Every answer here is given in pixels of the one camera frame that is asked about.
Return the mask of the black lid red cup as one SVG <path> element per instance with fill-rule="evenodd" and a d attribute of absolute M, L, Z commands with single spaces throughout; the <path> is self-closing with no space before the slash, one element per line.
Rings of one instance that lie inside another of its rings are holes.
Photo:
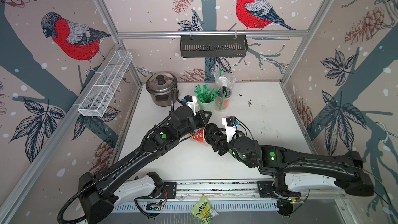
<path fill-rule="evenodd" d="M 210 123 L 203 128 L 195 130 L 195 132 L 191 136 L 191 139 L 210 145 L 212 142 L 212 136 L 219 137 L 220 134 L 221 132 L 219 127 L 214 123 Z"/>
<path fill-rule="evenodd" d="M 230 88 L 227 88 L 226 95 L 224 95 L 223 90 L 220 90 L 218 92 L 217 97 L 215 99 L 216 110 L 221 111 L 221 112 L 227 110 L 227 108 L 229 106 L 231 94 L 232 94 L 232 92 L 231 92 Z"/>

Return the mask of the clear plastic carrier bag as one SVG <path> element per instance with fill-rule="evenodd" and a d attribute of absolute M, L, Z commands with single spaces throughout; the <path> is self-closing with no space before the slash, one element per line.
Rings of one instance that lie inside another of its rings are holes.
<path fill-rule="evenodd" d="M 219 70 L 212 71 L 211 74 L 214 76 L 216 88 L 218 88 L 219 90 L 223 90 L 224 95 L 226 95 L 226 93 L 227 93 L 227 88 L 230 88 L 231 92 L 233 92 L 233 87 L 234 87 L 234 85 L 236 83 L 236 76 L 233 73 L 227 73 L 227 72 L 224 72 L 224 71 L 219 69 Z M 216 79 L 219 76 L 226 76 L 226 77 L 229 77 L 231 79 L 231 83 L 228 85 L 227 88 L 225 88 L 225 87 L 224 88 L 217 87 Z"/>

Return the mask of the white lid cup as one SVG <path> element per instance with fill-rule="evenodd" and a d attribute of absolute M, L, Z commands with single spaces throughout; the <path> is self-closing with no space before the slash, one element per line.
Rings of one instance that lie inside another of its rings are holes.
<path fill-rule="evenodd" d="M 217 87 L 219 87 L 219 88 L 224 88 L 224 87 L 227 88 L 230 83 L 231 83 L 231 79 L 226 76 L 219 76 L 216 79 L 216 84 L 217 84 Z"/>

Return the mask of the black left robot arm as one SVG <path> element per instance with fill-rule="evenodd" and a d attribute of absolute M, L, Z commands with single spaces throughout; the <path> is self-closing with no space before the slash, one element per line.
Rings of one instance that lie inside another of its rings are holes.
<path fill-rule="evenodd" d="M 185 135 L 205 127 L 212 116 L 209 111 L 194 112 L 186 102 L 171 108 L 168 116 L 154 125 L 143 137 L 140 145 L 127 156 L 107 169 L 92 174 L 85 173 L 79 179 L 79 191 L 60 209 L 57 221 L 60 224 L 77 224 L 86 220 L 97 224 L 105 219 L 122 198 L 116 191 L 144 166 L 176 147 Z M 79 200 L 84 216 L 74 220 L 64 219 L 68 207 Z"/>

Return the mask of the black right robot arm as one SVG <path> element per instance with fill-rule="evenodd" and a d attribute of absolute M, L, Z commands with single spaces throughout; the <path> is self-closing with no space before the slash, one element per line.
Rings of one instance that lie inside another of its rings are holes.
<path fill-rule="evenodd" d="M 238 131 L 228 140 L 225 129 L 209 124 L 203 131 L 204 140 L 220 156 L 227 152 L 249 168 L 256 168 L 262 175 L 275 180 L 273 192 L 282 198 L 292 197 L 286 185 L 287 173 L 308 173 L 333 178 L 334 185 L 356 197 L 370 197 L 374 185 L 363 170 L 363 160 L 357 151 L 341 156 L 322 156 L 291 149 L 260 145 L 258 141 Z"/>

